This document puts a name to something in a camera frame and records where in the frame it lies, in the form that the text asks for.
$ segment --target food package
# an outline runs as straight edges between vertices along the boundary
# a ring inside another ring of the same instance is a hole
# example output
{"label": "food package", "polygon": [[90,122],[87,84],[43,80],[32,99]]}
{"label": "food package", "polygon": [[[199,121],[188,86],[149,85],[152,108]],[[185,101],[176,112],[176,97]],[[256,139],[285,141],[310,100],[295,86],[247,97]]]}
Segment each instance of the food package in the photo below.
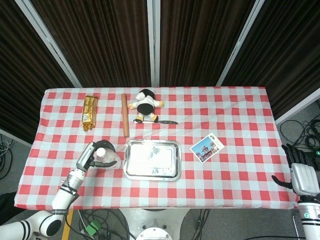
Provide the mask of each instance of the food package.
{"label": "food package", "polygon": [[82,110],[83,130],[88,131],[96,126],[98,98],[85,96]]}

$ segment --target rolling pin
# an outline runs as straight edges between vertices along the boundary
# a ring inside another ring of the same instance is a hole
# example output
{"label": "rolling pin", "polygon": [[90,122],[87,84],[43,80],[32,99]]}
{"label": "rolling pin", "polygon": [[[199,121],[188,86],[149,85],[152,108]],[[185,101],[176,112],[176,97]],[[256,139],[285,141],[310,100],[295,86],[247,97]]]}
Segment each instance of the rolling pin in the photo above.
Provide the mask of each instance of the rolling pin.
{"label": "rolling pin", "polygon": [[128,138],[130,134],[129,134],[127,95],[125,93],[121,94],[121,102],[122,102],[123,136],[125,138]]}

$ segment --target white panel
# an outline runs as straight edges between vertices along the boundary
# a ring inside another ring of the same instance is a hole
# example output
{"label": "white panel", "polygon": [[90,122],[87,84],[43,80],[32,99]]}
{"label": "white panel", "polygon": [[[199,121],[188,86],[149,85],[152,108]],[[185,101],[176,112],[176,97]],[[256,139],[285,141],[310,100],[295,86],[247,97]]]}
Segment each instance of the white panel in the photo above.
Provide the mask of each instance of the white panel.
{"label": "white panel", "polygon": [[160,82],[160,0],[147,0],[151,86]]}
{"label": "white panel", "polygon": [[303,99],[301,102],[299,102],[297,105],[295,105],[293,108],[291,108],[289,111],[287,111],[285,114],[283,114],[281,117],[279,117],[277,120],[275,120],[275,124],[280,124],[284,120],[286,120],[288,117],[292,116],[293,114],[301,111],[308,105],[312,104],[314,101],[316,101],[318,98],[320,98],[320,88],[318,88],[316,91],[311,93],[309,96],[307,96],[305,99]]}
{"label": "white panel", "polygon": [[10,134],[10,133],[2,130],[2,129],[0,129],[0,134],[5,135],[5,136],[7,136],[8,138],[11,138],[12,140],[15,140],[15,141],[17,141],[17,142],[19,142],[19,143],[21,143],[21,144],[23,144],[23,145],[26,145],[26,146],[29,147],[29,148],[31,148],[31,146],[32,146],[30,143],[28,143],[28,142],[26,142],[26,141],[23,141],[22,139],[14,136],[14,135],[12,135],[12,134]]}
{"label": "white panel", "polygon": [[233,48],[233,51],[228,59],[228,61],[226,62],[226,65],[221,73],[221,76],[219,77],[219,80],[218,82],[216,83],[216,86],[221,86],[223,81],[225,80],[232,64],[234,63],[237,55],[238,55],[238,52],[239,50],[241,49],[242,47],[242,44],[244,43],[253,23],[255,22],[256,20],[256,17],[258,15],[258,13],[260,12],[260,9],[261,7],[263,6],[265,0],[255,0],[255,3],[252,7],[252,10],[243,26],[243,29],[240,33],[240,36],[238,38],[238,41],[236,41],[236,44]]}
{"label": "white panel", "polygon": [[75,88],[82,88],[78,78],[76,77],[74,71],[66,60],[65,56],[58,47],[56,41],[51,36],[41,17],[37,13],[36,9],[30,2],[30,0],[15,0],[16,4],[20,7],[21,11],[24,13],[25,17],[29,20],[35,31],[38,33],[39,37],[46,45],[54,59],[57,61],[59,66],[62,68],[66,76],[69,78],[70,82]]}

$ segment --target knife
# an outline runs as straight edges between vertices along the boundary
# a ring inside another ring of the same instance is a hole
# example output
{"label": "knife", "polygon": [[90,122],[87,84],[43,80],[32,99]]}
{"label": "knife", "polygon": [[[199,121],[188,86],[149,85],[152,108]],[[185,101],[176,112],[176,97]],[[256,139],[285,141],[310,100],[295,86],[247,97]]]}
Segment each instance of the knife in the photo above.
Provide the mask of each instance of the knife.
{"label": "knife", "polygon": [[147,121],[147,120],[137,121],[136,119],[134,119],[133,122],[135,124],[147,124],[147,123],[150,123],[150,124],[178,124],[176,121],[169,121],[169,120],[153,122],[153,121]]}

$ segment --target red and white checkered tablecloth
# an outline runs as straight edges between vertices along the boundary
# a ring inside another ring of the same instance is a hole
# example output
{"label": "red and white checkered tablecloth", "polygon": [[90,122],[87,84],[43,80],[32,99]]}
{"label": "red and white checkered tablecloth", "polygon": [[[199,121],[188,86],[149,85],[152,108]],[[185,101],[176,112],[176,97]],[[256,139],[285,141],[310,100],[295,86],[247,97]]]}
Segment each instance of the red and white checkered tablecloth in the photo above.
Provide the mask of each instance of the red and white checkered tablecloth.
{"label": "red and white checkered tablecloth", "polygon": [[[45,91],[40,123],[21,176],[15,205],[51,210],[61,181],[76,167],[86,145],[110,141],[124,160],[130,139],[173,140],[181,144],[177,181],[130,180],[123,169],[90,168],[71,208],[236,207],[291,209],[296,195],[271,175],[290,180],[289,168],[263,87],[149,88],[164,107],[159,123],[134,124],[123,137],[121,94],[134,102],[142,88],[58,88]],[[86,95],[98,96],[96,127],[85,132],[81,117]],[[213,132],[225,147],[201,163],[190,147]]]}

